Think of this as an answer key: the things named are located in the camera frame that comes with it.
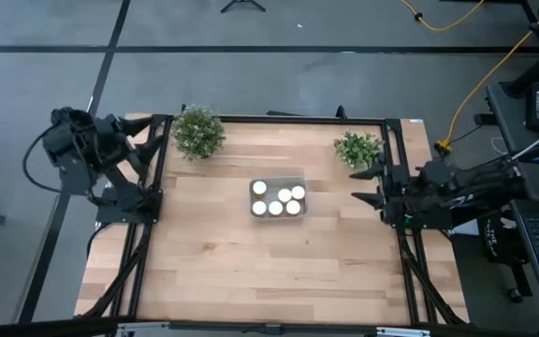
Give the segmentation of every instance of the wooden tabletop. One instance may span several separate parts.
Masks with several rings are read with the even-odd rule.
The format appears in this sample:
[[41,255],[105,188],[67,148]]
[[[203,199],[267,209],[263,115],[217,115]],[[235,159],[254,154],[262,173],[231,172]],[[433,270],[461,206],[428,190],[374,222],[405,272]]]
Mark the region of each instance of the wooden tabletop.
[[[430,159],[424,125],[401,122],[409,165],[422,166]],[[381,138],[379,127],[224,127],[224,149],[211,158],[188,163],[168,148],[163,211],[153,228],[138,318],[408,324],[396,234],[350,196],[375,191],[376,181],[349,179],[332,145],[345,130]],[[278,176],[305,178],[309,211],[297,221],[258,222],[249,214],[249,182]],[[125,233],[126,225],[114,225],[95,239],[76,314],[95,304],[115,277]],[[450,242],[437,231],[425,230],[423,237],[432,282],[467,319]],[[425,317],[421,287],[415,288]]]

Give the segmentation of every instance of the potted plant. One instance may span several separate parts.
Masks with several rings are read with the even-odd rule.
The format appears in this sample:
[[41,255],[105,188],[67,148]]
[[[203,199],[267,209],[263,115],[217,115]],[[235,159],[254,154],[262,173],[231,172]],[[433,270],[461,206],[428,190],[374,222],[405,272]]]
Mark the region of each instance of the potted plant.
[[334,140],[336,156],[353,170],[368,169],[373,165],[378,154],[382,151],[382,141],[373,134],[345,131],[340,139]]
[[198,106],[186,107],[174,117],[171,135],[188,161],[211,156],[226,139],[220,118]]

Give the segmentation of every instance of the yellow cable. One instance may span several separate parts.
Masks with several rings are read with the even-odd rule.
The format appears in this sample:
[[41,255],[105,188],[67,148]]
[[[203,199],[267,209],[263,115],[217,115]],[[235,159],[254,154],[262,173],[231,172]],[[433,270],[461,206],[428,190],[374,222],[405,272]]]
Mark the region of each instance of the yellow cable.
[[526,34],[516,45],[515,47],[513,47],[513,49],[508,52],[506,54],[506,56],[503,57],[503,59],[495,66],[492,68],[492,70],[489,71],[489,73],[479,82],[477,83],[477,85],[473,88],[473,90],[467,95],[467,97],[465,97],[465,99],[463,100],[463,102],[460,104],[459,108],[457,109],[457,112],[455,112],[455,116],[453,116],[453,120],[452,122],[450,123],[450,128],[448,129],[448,136],[446,136],[446,139],[445,140],[440,140],[438,141],[437,143],[440,145],[440,147],[442,149],[446,149],[446,150],[450,150],[450,138],[452,137],[453,135],[453,130],[455,129],[455,123],[457,121],[457,117],[459,117],[459,114],[460,112],[463,110],[463,108],[465,107],[465,105],[467,104],[467,102],[469,101],[469,99],[473,96],[473,94],[475,94],[475,92],[484,84],[485,81],[487,81],[489,79],[489,77],[494,73],[494,71],[496,71],[500,66],[503,65],[503,63],[508,60],[509,57],[511,57],[511,55],[513,54],[513,52],[515,52],[517,50],[517,48],[519,48],[519,46],[525,42],[526,39],[528,39],[528,37],[530,37],[532,35],[532,31],[528,32],[528,34]]
[[[399,0],[401,1],[405,6],[407,6],[411,12],[413,12],[413,14],[417,15],[417,12],[413,9],[413,7],[408,3],[406,2],[405,0]],[[443,31],[443,30],[446,30],[446,29],[449,29],[449,28],[452,28],[454,26],[456,26],[457,24],[463,22],[463,20],[467,19],[467,17],[469,17],[470,15],[472,15],[475,10],[480,7],[483,3],[484,3],[485,0],[481,0],[479,3],[477,3],[477,5],[475,5],[472,10],[470,10],[469,12],[467,12],[467,14],[465,14],[462,18],[458,19],[456,22],[453,22],[449,25],[447,25],[446,27],[442,27],[442,28],[436,28],[436,27],[432,27],[430,26],[427,22],[425,22],[423,20],[423,18],[419,17],[418,19],[421,21],[421,23],[423,23],[426,27],[428,27],[429,29],[431,29],[432,31],[434,32],[440,32],[440,31]]]

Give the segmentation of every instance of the black desk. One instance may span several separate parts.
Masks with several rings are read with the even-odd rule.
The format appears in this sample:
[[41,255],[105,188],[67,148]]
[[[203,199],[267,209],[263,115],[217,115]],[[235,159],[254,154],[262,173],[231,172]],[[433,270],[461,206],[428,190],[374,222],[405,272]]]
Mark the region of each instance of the black desk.
[[[492,112],[503,133],[506,147],[511,153],[521,151],[539,139],[539,133],[525,128],[525,98],[507,95],[500,84],[486,88]],[[519,170],[531,200],[539,201],[539,165],[520,163]]]
[[[525,98],[516,99],[508,96],[500,84],[488,86],[487,93],[490,107],[511,153],[523,150],[539,139],[539,133],[525,128]],[[514,200],[510,206],[517,220],[517,229],[521,234],[525,248],[530,256],[534,256],[525,226],[521,223],[519,210],[539,211],[539,165],[520,163],[518,166],[524,177],[528,197],[535,201]],[[533,258],[532,266],[539,284],[539,268]]]

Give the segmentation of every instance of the desk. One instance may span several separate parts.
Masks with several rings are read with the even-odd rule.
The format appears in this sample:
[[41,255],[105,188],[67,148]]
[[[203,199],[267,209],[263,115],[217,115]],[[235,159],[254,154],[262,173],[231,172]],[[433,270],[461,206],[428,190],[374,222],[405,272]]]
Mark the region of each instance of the desk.
[[[496,116],[504,141],[510,152],[518,152],[539,139],[539,133],[525,128],[525,98],[516,99],[507,95],[500,84],[486,89],[492,112]],[[527,193],[532,200],[539,201],[539,165],[518,164],[525,177]]]
[[[430,159],[424,125],[401,124],[409,166],[423,166]],[[225,147],[209,159],[191,164],[168,148],[163,211],[153,228],[137,319],[409,324],[396,233],[350,196],[374,191],[376,182],[349,179],[333,153],[343,131],[380,137],[379,127],[224,126]],[[305,177],[310,209],[302,220],[258,223],[249,215],[248,183],[271,176]],[[113,225],[94,240],[76,314],[90,309],[115,277],[125,232],[126,225]],[[450,242],[424,231],[424,243],[431,281],[468,320]],[[121,313],[130,288],[129,280]],[[418,283],[415,289],[423,306]],[[425,320],[424,308],[419,311]]]

